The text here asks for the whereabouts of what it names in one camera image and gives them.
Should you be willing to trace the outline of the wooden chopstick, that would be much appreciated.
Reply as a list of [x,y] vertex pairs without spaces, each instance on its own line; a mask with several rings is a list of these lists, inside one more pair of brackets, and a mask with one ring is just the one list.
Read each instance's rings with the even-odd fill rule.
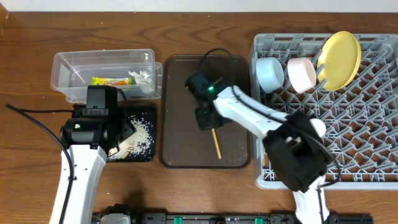
[[213,135],[213,140],[214,140],[214,143],[215,143],[218,159],[222,159],[222,155],[221,155],[221,151],[220,151],[220,145],[219,145],[219,142],[218,142],[218,138],[217,138],[217,135],[216,135],[215,128],[212,128],[211,132],[212,132],[212,135]]
[[262,149],[262,152],[263,152],[262,166],[265,167],[266,163],[267,163],[267,159],[266,159],[267,154],[265,152],[265,148]]

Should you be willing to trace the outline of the green orange snack wrapper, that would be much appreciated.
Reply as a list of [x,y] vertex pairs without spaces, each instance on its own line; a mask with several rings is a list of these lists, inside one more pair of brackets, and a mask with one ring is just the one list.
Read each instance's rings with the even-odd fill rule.
[[118,85],[132,85],[133,78],[101,78],[101,77],[92,77],[91,85],[110,85],[110,86],[118,86]]

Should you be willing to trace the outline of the white tissue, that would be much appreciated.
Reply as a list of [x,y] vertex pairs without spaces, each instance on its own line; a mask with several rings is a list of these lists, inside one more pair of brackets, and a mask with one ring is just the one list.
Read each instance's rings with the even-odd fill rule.
[[147,72],[140,71],[137,73],[128,71],[128,74],[133,77],[134,83],[140,87],[142,92],[152,93],[154,91],[152,77]]

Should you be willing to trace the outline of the light blue bowl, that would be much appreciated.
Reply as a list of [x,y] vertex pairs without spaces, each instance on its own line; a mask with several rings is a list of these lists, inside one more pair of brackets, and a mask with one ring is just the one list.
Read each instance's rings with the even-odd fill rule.
[[259,58],[256,62],[256,76],[264,92],[272,93],[284,83],[284,71],[274,57]]

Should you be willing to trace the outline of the white bowl with rice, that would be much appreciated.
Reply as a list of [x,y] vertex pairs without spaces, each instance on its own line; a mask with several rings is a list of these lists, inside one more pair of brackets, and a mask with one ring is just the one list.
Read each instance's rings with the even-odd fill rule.
[[308,58],[291,58],[287,64],[287,72],[297,93],[304,93],[316,84],[316,71]]

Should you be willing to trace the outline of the pale green cup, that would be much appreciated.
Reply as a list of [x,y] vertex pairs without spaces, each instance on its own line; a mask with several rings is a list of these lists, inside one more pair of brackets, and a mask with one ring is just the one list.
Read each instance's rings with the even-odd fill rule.
[[310,122],[317,132],[318,136],[323,137],[326,133],[326,125],[324,124],[324,122],[317,118],[312,118]]

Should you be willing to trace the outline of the yellow plate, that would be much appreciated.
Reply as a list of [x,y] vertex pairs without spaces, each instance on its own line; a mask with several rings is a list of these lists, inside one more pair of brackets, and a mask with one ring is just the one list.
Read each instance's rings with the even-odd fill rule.
[[339,90],[353,80],[360,62],[361,47],[355,36],[347,31],[337,32],[322,47],[317,62],[317,69],[321,69],[318,81],[326,80],[326,90]]

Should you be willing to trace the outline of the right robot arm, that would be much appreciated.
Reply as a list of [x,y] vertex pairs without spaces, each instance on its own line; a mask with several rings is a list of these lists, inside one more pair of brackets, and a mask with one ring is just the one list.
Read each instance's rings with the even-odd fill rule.
[[321,142],[325,124],[297,112],[275,111],[220,78],[189,78],[186,88],[199,102],[200,129],[234,121],[262,141],[277,178],[294,193],[295,215],[301,223],[324,223],[325,174],[332,156]]

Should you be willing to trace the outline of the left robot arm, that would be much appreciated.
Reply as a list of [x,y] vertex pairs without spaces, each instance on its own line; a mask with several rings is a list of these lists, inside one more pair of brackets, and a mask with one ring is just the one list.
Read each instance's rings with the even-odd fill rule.
[[109,150],[134,133],[126,108],[75,108],[60,130],[62,170],[50,223],[90,223]]

